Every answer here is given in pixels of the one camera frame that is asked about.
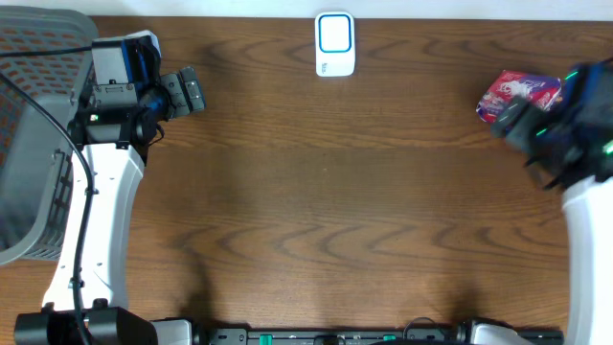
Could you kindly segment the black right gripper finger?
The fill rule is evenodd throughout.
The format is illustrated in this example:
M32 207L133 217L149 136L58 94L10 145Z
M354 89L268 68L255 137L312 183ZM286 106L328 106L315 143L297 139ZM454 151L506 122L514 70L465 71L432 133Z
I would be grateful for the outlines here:
M505 137L506 143L514 149L531 151L531 140L536 128L548 117L548 113L538 107L529 105L523 116Z
M515 96L504 108L503 112L496 117L490 126L490 133L495 138L506 137L519 119L523 116L530 102L520 96Z

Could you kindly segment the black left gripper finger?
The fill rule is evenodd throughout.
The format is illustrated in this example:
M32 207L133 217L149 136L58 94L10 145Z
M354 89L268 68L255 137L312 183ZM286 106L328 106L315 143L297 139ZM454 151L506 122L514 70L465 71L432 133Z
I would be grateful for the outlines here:
M169 94L169 119L188 115L188 104L183 91L183 82L178 73L169 73L161 77L161 84Z
M180 70L180 75L184 83L184 94L190 111L204 110L206 101L195 70L191 66L187 66Z

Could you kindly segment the red purple pad package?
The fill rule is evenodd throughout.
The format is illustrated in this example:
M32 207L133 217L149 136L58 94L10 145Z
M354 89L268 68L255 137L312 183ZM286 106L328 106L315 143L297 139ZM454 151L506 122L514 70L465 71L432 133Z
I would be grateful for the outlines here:
M547 111L557 102L561 89L558 78L504 70L478 102L476 112L491 124L514 97L524 98Z

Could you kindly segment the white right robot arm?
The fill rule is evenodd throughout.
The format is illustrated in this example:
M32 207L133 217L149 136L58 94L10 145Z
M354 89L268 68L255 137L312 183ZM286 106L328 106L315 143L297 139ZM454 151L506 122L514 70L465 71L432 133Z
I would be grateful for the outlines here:
M493 136L527 155L526 167L562 191L569 242L567 332L527 337L474 318L460 325L464 344L609 344L612 341L612 61L576 65L562 100L545 111L514 97L490 126Z

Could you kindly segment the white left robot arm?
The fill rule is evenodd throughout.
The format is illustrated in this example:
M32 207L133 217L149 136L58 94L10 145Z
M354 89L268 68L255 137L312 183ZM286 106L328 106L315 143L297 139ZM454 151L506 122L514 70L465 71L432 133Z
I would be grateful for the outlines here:
M161 125L205 108L191 66L150 80L97 81L70 123L73 189L63 248L38 312L16 317L18 344L205 344L189 318L129 311L125 259L132 208Z

